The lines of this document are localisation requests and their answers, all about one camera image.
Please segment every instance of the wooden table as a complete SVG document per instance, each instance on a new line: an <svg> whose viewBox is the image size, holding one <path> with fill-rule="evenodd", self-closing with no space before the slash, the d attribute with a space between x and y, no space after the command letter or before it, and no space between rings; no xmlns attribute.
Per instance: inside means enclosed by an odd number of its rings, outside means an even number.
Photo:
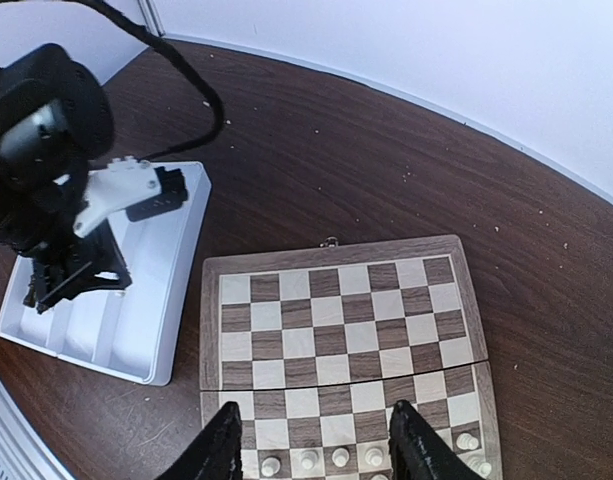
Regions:
<svg viewBox="0 0 613 480"><path fill-rule="evenodd" d="M230 121L172 383L138 386L0 339L0 376L82 479L153 479L199 430L202 261L318 245L459 235L497 397L505 478L613 479L613 207L498 141L340 78L179 44ZM210 121L146 52L107 86L114 155L146 154ZM0 247L0 302L13 264Z"/></svg>

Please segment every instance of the white chess piece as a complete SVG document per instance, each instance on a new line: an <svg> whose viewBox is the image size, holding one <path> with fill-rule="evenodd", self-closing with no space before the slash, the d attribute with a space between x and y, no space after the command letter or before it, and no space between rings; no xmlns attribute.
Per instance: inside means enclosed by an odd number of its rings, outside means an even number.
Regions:
<svg viewBox="0 0 613 480"><path fill-rule="evenodd" d="M462 450L477 450L479 448L479 440L470 433L462 433L457 437L457 446Z"/></svg>
<svg viewBox="0 0 613 480"><path fill-rule="evenodd" d="M301 455L301 463L302 468L304 470L312 470L317 465L317 461L319 460L319 455L315 450L306 450Z"/></svg>
<svg viewBox="0 0 613 480"><path fill-rule="evenodd" d="M277 457L268 457L262 462L262 475L264 477L272 477L282 467L282 463Z"/></svg>
<svg viewBox="0 0 613 480"><path fill-rule="evenodd" d="M333 463L336 467L342 468L348 464L350 453L345 448L338 448L333 452Z"/></svg>
<svg viewBox="0 0 613 480"><path fill-rule="evenodd" d="M379 467L384 462L384 451L379 447L369 448L365 458L369 465Z"/></svg>
<svg viewBox="0 0 613 480"><path fill-rule="evenodd" d="M480 455L471 457L466 465L468 465L472 471L480 475L482 478L488 478L493 471L493 466L484 460L484 457Z"/></svg>

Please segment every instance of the white plastic tray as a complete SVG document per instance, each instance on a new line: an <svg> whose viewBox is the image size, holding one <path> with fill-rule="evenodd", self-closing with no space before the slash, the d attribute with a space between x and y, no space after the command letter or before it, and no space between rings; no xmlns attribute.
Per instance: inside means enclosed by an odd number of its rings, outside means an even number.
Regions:
<svg viewBox="0 0 613 480"><path fill-rule="evenodd" d="M189 200L179 210L138 223L129 222L124 212L111 215L111 228L133 279L125 294L84 293L38 315L22 304L32 266L20 257L0 311L0 337L133 382L170 381L211 185L200 163L161 165L182 169Z"/></svg>

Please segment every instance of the wooden chessboard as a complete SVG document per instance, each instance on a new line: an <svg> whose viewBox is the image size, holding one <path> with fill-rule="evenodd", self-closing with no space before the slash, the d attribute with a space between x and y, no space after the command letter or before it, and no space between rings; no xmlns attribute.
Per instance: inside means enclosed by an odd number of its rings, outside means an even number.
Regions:
<svg viewBox="0 0 613 480"><path fill-rule="evenodd" d="M204 265L203 421L226 401L244 420L245 478L280 459L275 479L368 480L387 451L393 403L409 400L465 461L501 479L487 351L455 236L214 258ZM462 451L461 433L480 446ZM336 467L343 446L350 461ZM315 450L320 462L298 459Z"/></svg>

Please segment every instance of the white wall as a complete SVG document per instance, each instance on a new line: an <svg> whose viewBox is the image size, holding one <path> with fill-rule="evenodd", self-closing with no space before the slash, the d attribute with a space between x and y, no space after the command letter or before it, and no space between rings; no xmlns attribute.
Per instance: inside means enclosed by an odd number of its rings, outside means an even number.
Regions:
<svg viewBox="0 0 613 480"><path fill-rule="evenodd" d="M143 24L138 0L109 2ZM61 2L0 4L0 67L38 46L53 42L86 65L102 83L110 79L145 46L81 5Z"/></svg>
<svg viewBox="0 0 613 480"><path fill-rule="evenodd" d="M170 37L465 118L613 203L613 0L154 1Z"/></svg>

